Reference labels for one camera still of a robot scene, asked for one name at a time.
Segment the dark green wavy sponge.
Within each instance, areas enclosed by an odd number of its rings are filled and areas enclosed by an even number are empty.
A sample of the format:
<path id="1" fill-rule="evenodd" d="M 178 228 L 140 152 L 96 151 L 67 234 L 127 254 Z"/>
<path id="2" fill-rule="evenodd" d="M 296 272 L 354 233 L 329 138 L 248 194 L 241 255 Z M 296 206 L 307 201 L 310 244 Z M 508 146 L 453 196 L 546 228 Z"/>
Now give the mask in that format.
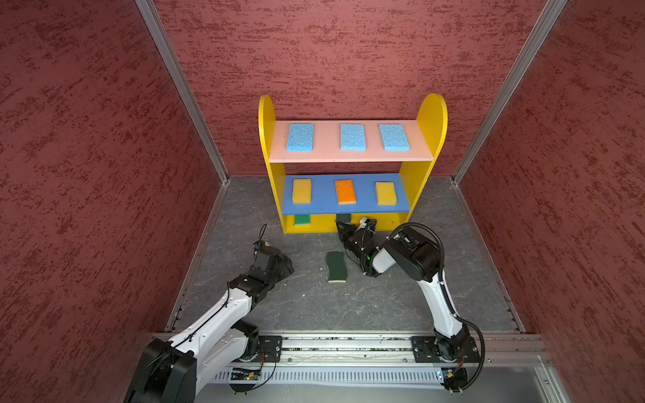
<path id="1" fill-rule="evenodd" d="M 351 223 L 351 214 L 337 214 L 335 218 L 336 223 Z"/>
<path id="2" fill-rule="evenodd" d="M 344 262 L 345 253 L 340 251 L 328 252 L 326 264 L 329 268 L 329 283 L 344 283 L 348 279 L 348 270 Z"/>

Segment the orange sponge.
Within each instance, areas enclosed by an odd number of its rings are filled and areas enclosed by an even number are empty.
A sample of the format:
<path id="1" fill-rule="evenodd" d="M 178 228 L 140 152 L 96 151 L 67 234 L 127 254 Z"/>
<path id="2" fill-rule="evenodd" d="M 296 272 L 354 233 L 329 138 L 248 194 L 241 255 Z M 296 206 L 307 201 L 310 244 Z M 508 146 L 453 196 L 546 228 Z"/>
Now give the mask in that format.
<path id="1" fill-rule="evenodd" d="M 354 183 L 351 179 L 342 179 L 334 183 L 337 195 L 337 203 L 341 206 L 353 205 L 357 203 L 357 197 L 354 190 Z"/>

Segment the bright green sponge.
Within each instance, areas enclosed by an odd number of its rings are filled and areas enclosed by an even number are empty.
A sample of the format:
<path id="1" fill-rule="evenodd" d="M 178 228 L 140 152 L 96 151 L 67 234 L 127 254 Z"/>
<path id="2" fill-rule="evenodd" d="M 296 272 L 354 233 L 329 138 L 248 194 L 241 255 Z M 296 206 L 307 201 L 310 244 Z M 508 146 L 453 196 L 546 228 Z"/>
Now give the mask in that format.
<path id="1" fill-rule="evenodd" d="M 309 215 L 295 215 L 293 218 L 293 225 L 295 227 L 308 226 L 311 224 L 311 217 Z"/>

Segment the yellow sponge back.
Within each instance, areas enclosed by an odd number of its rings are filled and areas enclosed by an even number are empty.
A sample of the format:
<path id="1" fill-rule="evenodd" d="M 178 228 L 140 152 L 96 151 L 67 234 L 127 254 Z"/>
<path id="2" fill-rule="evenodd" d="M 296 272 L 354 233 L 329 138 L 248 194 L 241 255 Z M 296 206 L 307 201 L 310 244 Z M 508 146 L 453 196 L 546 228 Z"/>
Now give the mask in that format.
<path id="1" fill-rule="evenodd" d="M 396 188 L 393 182 L 377 182 L 376 199 L 380 207 L 393 207 L 397 204 Z"/>

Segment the yellow sponge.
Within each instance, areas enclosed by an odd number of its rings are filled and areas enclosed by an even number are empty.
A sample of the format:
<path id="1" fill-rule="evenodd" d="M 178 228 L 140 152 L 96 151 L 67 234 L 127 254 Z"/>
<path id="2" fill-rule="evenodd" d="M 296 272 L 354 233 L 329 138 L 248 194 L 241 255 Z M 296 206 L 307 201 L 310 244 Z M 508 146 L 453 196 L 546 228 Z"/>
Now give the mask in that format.
<path id="1" fill-rule="evenodd" d="M 377 182 L 376 199 L 380 207 L 393 207 L 397 204 L 396 188 L 393 182 Z"/>
<path id="2" fill-rule="evenodd" d="M 312 202 L 312 180 L 294 179 L 292 183 L 292 203 L 306 205 Z"/>

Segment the yellow sponge front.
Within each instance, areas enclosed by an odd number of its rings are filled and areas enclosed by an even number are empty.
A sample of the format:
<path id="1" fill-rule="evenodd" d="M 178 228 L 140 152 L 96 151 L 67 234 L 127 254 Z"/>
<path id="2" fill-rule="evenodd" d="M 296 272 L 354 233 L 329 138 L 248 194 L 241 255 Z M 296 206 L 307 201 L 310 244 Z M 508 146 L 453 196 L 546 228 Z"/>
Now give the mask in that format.
<path id="1" fill-rule="evenodd" d="M 312 180 L 294 179 L 292 183 L 292 203 L 306 205 L 312 202 Z"/>

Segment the blue sponge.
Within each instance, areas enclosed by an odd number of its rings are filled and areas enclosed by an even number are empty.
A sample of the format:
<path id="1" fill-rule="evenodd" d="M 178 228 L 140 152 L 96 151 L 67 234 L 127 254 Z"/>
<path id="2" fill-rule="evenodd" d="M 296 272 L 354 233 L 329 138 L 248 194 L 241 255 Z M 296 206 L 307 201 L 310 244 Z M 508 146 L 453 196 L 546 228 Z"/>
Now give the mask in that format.
<path id="1" fill-rule="evenodd" d="M 383 148 L 388 152 L 407 152 L 410 144 L 401 124 L 380 124 L 379 131 Z"/>
<path id="2" fill-rule="evenodd" d="M 365 133 L 362 124 L 341 124 L 340 148 L 342 151 L 366 151 Z"/>
<path id="3" fill-rule="evenodd" d="M 313 137 L 313 124 L 289 124 L 287 151 L 311 152 L 313 150 Z"/>

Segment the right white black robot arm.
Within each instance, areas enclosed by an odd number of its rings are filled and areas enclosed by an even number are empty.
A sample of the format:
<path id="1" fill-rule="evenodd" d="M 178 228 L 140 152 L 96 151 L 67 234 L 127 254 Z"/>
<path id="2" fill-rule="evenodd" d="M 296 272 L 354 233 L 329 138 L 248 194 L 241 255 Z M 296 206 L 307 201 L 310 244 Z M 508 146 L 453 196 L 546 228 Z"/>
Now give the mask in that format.
<path id="1" fill-rule="evenodd" d="M 477 350 L 470 325 L 453 304 L 444 276 L 443 242 L 430 227 L 403 223 L 376 243 L 377 221 L 362 218 L 360 224 L 336 222 L 344 248 L 358 260 L 368 277 L 378 277 L 398 267 L 421 288 L 433 319 L 435 354 L 444 362 L 456 362 Z"/>

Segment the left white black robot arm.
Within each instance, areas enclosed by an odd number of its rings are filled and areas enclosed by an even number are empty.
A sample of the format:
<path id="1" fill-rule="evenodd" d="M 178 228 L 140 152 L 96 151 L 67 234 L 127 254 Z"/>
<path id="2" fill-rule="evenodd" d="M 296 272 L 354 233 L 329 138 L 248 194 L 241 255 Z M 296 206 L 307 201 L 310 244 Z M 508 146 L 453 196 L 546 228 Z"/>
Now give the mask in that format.
<path id="1" fill-rule="evenodd" d="M 250 270 L 228 283 L 219 302 L 183 332 L 145 347 L 124 401 L 193 402 L 227 365 L 254 359 L 260 353 L 259 329 L 244 318 L 293 273 L 286 255 L 256 242 Z"/>

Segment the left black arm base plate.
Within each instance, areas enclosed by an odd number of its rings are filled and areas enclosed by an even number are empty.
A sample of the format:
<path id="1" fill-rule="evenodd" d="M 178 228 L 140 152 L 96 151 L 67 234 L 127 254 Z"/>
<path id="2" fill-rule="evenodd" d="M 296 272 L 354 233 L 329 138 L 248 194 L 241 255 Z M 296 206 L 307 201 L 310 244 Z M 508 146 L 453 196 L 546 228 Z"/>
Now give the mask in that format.
<path id="1" fill-rule="evenodd" d="M 251 336 L 243 355 L 237 359 L 241 363 L 279 362 L 284 337 L 259 335 Z"/>

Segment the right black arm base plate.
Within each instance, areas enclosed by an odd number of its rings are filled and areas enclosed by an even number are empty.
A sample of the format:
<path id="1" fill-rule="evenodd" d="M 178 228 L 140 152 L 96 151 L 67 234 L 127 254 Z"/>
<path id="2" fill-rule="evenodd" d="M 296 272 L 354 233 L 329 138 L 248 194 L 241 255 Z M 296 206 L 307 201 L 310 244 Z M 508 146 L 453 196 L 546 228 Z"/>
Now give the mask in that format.
<path id="1" fill-rule="evenodd" d="M 416 363 L 473 364 L 480 361 L 480 351 L 471 336 L 464 338 L 413 336 L 410 341 Z"/>

